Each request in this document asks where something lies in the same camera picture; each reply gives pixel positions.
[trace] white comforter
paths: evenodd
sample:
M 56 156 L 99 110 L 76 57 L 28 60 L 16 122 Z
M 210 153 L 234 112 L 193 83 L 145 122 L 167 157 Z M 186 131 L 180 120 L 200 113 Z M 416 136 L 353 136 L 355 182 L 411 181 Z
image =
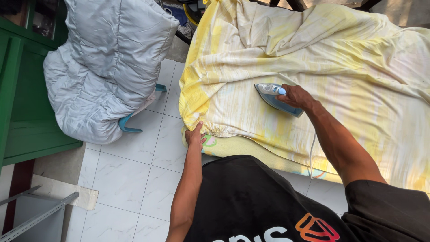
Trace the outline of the white comforter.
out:
M 49 100 L 65 134 L 111 143 L 118 119 L 154 100 L 179 21 L 153 0 L 65 2 L 68 40 L 43 63 Z

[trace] printed logo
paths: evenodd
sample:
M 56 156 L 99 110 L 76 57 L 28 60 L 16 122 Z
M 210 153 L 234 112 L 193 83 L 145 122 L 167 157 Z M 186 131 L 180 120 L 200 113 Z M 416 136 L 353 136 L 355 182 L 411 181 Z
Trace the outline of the printed logo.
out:
M 316 226 L 319 226 L 322 232 L 317 232 L 311 230 L 311 227 L 315 229 Z M 297 222 L 295 226 L 296 230 L 300 232 L 300 236 L 302 239 L 311 242 L 335 242 L 335 240 L 339 239 L 339 234 L 324 220 L 312 216 L 310 213 L 307 213 L 300 221 Z

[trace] floor tile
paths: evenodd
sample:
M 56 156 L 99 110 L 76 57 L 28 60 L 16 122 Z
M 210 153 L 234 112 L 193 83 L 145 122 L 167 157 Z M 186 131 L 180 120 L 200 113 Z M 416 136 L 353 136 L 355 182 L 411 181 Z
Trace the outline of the floor tile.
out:
M 202 154 L 202 165 L 220 159 L 221 157 Z
M 101 145 L 95 145 L 95 144 L 91 144 L 91 143 L 86 143 L 86 145 L 85 145 L 85 148 L 86 149 L 93 149 L 93 150 L 96 150 L 96 151 L 100 151 L 100 149 L 101 149 Z
M 97 202 L 138 213 L 145 192 L 150 165 L 101 153 L 93 190 Z
M 85 223 L 86 209 L 73 206 L 67 229 L 66 242 L 79 242 Z
M 176 61 L 164 59 L 161 62 L 160 74 L 158 75 L 157 83 L 165 85 L 167 92 L 155 92 L 156 99 L 145 109 L 154 112 L 163 113 L 166 106 L 167 95 L 169 93 L 170 84 L 172 82 L 173 71 L 175 70 Z
M 97 203 L 88 210 L 81 242 L 128 242 L 133 240 L 139 214 Z
M 184 67 L 184 63 L 176 63 L 175 72 L 173 73 L 172 77 L 172 84 L 170 86 L 169 96 L 167 97 L 166 109 L 164 110 L 164 114 L 177 118 L 181 118 L 179 114 L 179 94 L 181 93 L 181 89 L 179 87 L 179 79 L 182 76 Z
M 291 183 L 291 185 L 293 186 L 294 190 L 296 190 L 296 192 L 299 192 L 306 196 L 307 190 L 309 189 L 310 177 L 302 176 L 299 174 L 294 174 L 286 171 L 280 171 L 280 170 L 274 170 L 274 171 L 277 172 L 282 177 L 284 177 L 285 179 L 287 179 L 287 181 Z
M 312 179 L 307 197 L 329 207 L 337 214 L 343 214 L 348 210 L 345 188 L 340 183 Z
M 172 171 L 184 169 L 187 148 L 182 144 L 182 119 L 164 115 L 158 134 L 152 165 Z
M 78 179 L 78 186 L 92 189 L 92 183 L 94 182 L 95 169 L 97 168 L 99 155 L 99 151 L 85 148 L 81 171 Z
M 151 166 L 140 213 L 170 221 L 170 207 L 181 173 Z
M 151 164 L 157 143 L 163 115 L 149 110 L 142 110 L 127 122 L 127 127 L 139 128 L 143 132 L 128 133 L 117 141 L 102 145 L 101 151 L 126 159 Z
M 141 214 L 139 215 L 133 242 L 164 242 L 168 232 L 169 222 Z

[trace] blue steam iron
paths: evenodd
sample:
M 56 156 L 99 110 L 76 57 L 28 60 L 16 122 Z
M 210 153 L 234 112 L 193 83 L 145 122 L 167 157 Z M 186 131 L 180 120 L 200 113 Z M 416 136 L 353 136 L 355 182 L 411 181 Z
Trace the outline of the blue steam iron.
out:
M 287 94 L 287 92 L 281 87 L 281 85 L 275 83 L 260 83 L 255 84 L 255 88 L 257 88 L 257 91 L 263 98 L 263 100 L 267 102 L 270 106 L 283 112 L 289 113 L 296 118 L 299 118 L 303 113 L 303 109 L 293 108 L 290 105 L 275 99 L 277 95 Z

